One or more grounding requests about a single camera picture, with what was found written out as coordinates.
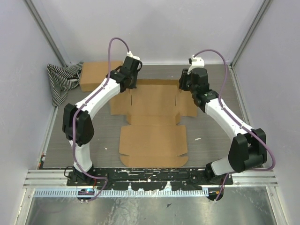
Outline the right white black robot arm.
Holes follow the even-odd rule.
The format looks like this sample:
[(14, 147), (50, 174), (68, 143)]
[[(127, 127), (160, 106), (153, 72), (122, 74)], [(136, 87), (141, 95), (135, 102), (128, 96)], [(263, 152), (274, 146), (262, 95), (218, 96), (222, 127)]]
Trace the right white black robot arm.
[(214, 119), (231, 140), (228, 155), (205, 167), (204, 174), (210, 184), (218, 184), (224, 174), (241, 173), (267, 161), (265, 132), (245, 124), (226, 106), (219, 94), (210, 88), (205, 68), (183, 69), (179, 89), (189, 91), (194, 104)]

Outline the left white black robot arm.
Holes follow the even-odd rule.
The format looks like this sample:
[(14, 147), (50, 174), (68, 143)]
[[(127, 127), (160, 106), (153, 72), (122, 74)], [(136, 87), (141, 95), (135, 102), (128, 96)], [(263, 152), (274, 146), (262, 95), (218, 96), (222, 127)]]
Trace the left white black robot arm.
[(94, 166), (90, 157), (90, 142), (95, 130), (92, 120), (98, 111), (113, 97), (136, 88), (138, 72), (143, 63), (140, 58), (127, 53), (122, 65), (109, 70), (101, 84), (86, 98), (75, 105), (64, 107), (62, 131), (69, 140), (73, 155), (73, 173), (75, 180), (89, 186), (94, 180), (105, 180), (94, 174)]

